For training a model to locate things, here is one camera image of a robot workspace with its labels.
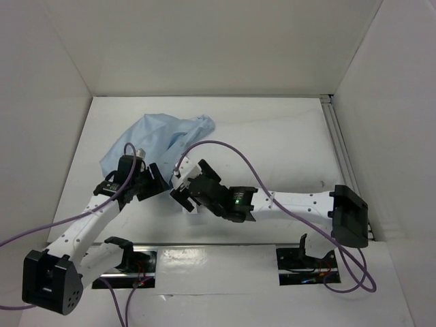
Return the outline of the light blue pillowcase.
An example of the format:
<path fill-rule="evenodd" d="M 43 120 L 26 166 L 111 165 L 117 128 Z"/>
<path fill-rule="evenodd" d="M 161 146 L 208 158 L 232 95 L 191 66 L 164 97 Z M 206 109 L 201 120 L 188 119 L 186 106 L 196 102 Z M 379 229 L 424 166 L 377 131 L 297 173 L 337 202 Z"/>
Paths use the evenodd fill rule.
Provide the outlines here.
<path fill-rule="evenodd" d="M 129 127 L 100 160 L 102 174 L 107 176 L 118 166 L 125 144 L 145 151 L 145 162 L 155 163 L 163 179 L 169 183 L 174 166 L 192 144 L 215 130 L 215 122 L 207 115 L 178 119 L 167 114 L 146 114 Z"/>

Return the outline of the white pillow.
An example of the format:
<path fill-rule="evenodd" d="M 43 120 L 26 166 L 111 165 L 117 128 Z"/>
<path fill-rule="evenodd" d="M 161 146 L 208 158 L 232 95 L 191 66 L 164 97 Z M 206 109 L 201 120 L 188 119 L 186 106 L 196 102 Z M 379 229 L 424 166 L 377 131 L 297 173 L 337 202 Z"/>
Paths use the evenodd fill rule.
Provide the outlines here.
<path fill-rule="evenodd" d="M 341 181 L 321 110 L 294 116 L 223 123 L 184 155 L 204 159 L 226 187 L 283 193 L 332 191 Z"/>

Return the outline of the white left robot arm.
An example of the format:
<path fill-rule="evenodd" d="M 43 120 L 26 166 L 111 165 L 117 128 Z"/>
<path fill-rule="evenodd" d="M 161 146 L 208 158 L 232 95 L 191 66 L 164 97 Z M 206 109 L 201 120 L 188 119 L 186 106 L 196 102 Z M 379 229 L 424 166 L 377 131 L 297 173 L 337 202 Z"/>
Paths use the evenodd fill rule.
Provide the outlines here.
<path fill-rule="evenodd" d="M 169 188 L 156 163 L 123 155 L 118 168 L 94 190 L 83 217 L 71 224 L 47 248 L 30 251 L 24 259 L 22 300 L 62 315 L 77 306 L 86 287 L 102 274 L 128 271 L 140 256 L 131 241 L 116 236 L 93 249 L 95 239 L 133 199 L 146 200 Z"/>

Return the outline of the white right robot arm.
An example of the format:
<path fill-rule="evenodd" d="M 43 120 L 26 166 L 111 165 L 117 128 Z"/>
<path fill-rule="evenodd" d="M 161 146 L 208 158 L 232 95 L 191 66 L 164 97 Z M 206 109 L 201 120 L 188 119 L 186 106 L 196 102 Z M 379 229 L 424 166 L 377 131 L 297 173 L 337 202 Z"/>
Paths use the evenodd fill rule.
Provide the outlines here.
<path fill-rule="evenodd" d="M 339 246 L 368 246 L 368 205 L 346 185 L 335 185 L 321 193 L 283 193 L 257 187 L 226 187 L 205 160 L 189 159 L 174 171 L 171 197 L 185 211 L 202 206 L 216 217 L 234 223 L 292 219 L 308 221 L 317 229 L 303 234 L 297 258 L 305 267 L 314 266 Z"/>

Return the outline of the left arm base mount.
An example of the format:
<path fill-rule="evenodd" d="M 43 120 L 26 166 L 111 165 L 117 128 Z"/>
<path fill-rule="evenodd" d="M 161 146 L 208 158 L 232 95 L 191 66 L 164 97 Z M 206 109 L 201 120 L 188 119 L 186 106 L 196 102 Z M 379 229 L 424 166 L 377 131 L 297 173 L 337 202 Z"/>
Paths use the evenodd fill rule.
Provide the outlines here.
<path fill-rule="evenodd" d="M 107 289 L 105 279 L 115 290 L 151 289 L 155 287 L 157 248 L 134 246 L 134 258 L 127 268 L 112 268 L 92 283 L 94 290 Z"/>

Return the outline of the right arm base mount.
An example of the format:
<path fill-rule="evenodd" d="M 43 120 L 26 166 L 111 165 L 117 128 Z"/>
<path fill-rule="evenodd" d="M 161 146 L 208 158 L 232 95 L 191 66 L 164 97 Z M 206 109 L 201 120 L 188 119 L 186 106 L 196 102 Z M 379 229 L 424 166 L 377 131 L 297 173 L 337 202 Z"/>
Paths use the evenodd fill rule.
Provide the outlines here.
<path fill-rule="evenodd" d="M 334 251 L 322 259 L 312 258 L 300 253 L 296 247 L 277 247 L 277 268 L 279 285 L 315 285 L 340 283 L 338 264 Z"/>

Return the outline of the aluminium rail right side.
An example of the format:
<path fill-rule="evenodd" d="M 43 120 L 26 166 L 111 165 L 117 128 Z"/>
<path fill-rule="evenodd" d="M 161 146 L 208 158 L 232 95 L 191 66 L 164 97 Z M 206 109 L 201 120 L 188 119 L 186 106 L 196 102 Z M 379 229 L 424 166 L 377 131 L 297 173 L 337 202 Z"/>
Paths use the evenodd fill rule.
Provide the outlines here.
<path fill-rule="evenodd" d="M 360 197 L 343 134 L 332 105 L 332 97 L 323 95 L 320 103 L 342 180 L 332 192 L 332 236 L 345 247 L 363 249 L 374 239 L 368 218 L 369 207 Z"/>

